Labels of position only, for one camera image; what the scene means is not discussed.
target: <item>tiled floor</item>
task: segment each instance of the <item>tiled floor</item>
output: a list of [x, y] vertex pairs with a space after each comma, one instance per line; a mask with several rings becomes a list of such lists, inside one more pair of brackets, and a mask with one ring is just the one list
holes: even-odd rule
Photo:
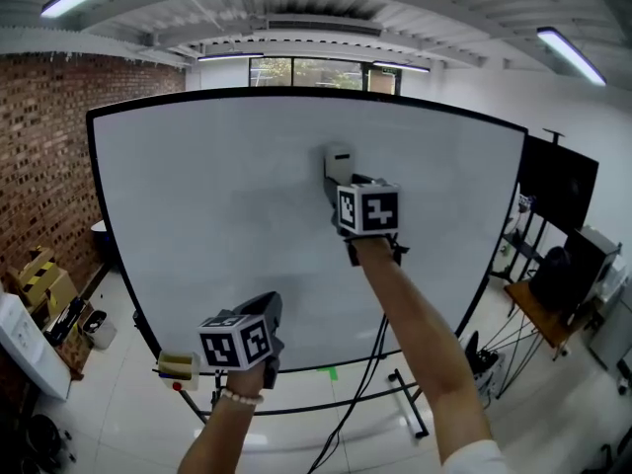
[[[74, 434], [78, 462], [68, 472], [174, 473], [201, 422], [151, 372], [153, 357], [132, 324], [132, 304], [118, 274], [107, 275], [92, 303], [118, 327], [115, 340], [106, 351], [92, 352], [86, 377], [73, 383], [67, 402], [42, 397], [38, 405]], [[509, 307], [498, 285], [491, 285], [467, 331], [478, 329], [489, 339], [506, 321]], [[618, 396], [614, 379], [581, 339], [573, 340], [571, 350], [553, 362], [542, 346], [515, 385], [488, 408], [495, 438], [517, 473], [579, 473], [602, 443], [616, 441], [632, 425], [632, 401]], [[402, 357], [393, 355], [380, 365], [368, 391], [388, 388], [386, 376], [395, 367], [412, 381]], [[281, 375], [262, 409], [349, 399], [362, 372], [363, 365], [355, 364], [339, 367], [338, 380], [318, 371]], [[192, 394], [206, 409], [210, 384], [208, 378]], [[431, 431], [421, 441], [413, 438], [414, 420], [401, 394], [358, 404], [343, 430], [344, 441], [319, 472], [439, 472], [432, 413], [423, 397], [418, 408]], [[239, 472], [306, 472], [345, 410], [256, 418]]]

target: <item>bracelet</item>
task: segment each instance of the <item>bracelet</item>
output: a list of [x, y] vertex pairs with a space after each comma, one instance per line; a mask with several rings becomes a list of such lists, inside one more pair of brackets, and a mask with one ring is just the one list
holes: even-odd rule
[[234, 391], [230, 391], [228, 388], [223, 388], [221, 390], [221, 396], [226, 397], [233, 402], [239, 402], [240, 404], [245, 404], [247, 406], [258, 406], [264, 402], [264, 397], [259, 395], [257, 398], [251, 399], [250, 397], [244, 397], [243, 395], [239, 395]]

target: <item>black cable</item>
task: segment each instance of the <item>black cable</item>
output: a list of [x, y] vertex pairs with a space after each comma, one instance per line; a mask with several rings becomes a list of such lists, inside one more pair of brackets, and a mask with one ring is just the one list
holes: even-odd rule
[[[312, 466], [310, 467], [308, 474], [311, 474], [316, 469], [324, 465], [325, 462], [329, 460], [329, 458], [331, 458], [331, 456], [338, 449], [338, 446], [340, 445], [340, 431], [342, 430], [343, 425], [345, 424], [345, 422], [351, 415], [352, 411], [354, 410], [354, 407], [357, 404], [357, 399], [359, 399], [364, 393], [364, 391], [366, 390], [366, 388], [368, 388], [368, 385], [370, 384], [371, 379], [373, 378], [373, 375], [375, 374], [375, 370], [377, 369], [377, 366], [379, 365], [379, 359], [382, 356], [383, 349], [384, 349], [384, 340], [386, 337], [387, 327], [388, 327], [388, 321], [386, 320], [386, 316], [382, 316], [382, 320], [377, 330], [377, 336], [375, 337], [375, 343], [373, 344], [373, 349], [371, 350], [371, 356], [368, 359], [368, 364], [366, 365], [366, 370], [364, 371], [364, 374], [362, 375], [362, 380], [357, 388], [357, 392], [355, 393], [355, 396], [352, 402], [350, 403], [349, 408], [347, 409], [347, 412], [345, 413], [343, 418], [340, 420], [336, 428], [330, 433], [329, 437], [327, 437], [325, 445], [323, 446], [316, 460], [314, 460], [314, 462], [312, 463]], [[371, 370], [371, 363], [374, 360], [375, 360], [375, 364], [373, 365], [372, 370]], [[336, 444], [334, 448], [327, 455], [327, 457], [323, 459], [329, 447], [331, 446], [334, 438], [336, 439]]]

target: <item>green tape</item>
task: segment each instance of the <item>green tape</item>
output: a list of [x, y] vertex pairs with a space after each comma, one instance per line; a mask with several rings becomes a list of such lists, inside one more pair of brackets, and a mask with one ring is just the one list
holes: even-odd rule
[[319, 372], [329, 372], [329, 377], [332, 381], [338, 381], [338, 371], [335, 367], [317, 368]]

